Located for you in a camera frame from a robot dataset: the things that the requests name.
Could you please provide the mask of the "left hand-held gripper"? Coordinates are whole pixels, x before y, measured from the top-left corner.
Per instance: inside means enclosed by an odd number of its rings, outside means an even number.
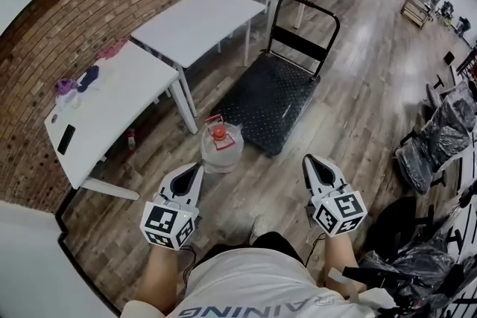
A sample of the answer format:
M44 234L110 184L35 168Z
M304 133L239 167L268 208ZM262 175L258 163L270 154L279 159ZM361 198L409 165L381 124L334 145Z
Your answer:
M183 165L168 173L152 201L145 204L140 229L150 244L179 250L195 231L203 166Z

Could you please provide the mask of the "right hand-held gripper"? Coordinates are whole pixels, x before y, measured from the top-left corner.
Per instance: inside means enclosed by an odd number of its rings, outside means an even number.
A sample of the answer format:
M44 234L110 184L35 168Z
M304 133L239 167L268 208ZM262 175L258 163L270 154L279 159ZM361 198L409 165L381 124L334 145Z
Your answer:
M314 154L304 156L302 168L312 196L305 207L310 226L319 226L328 237L356 230L367 209L361 193L345 182L341 169Z

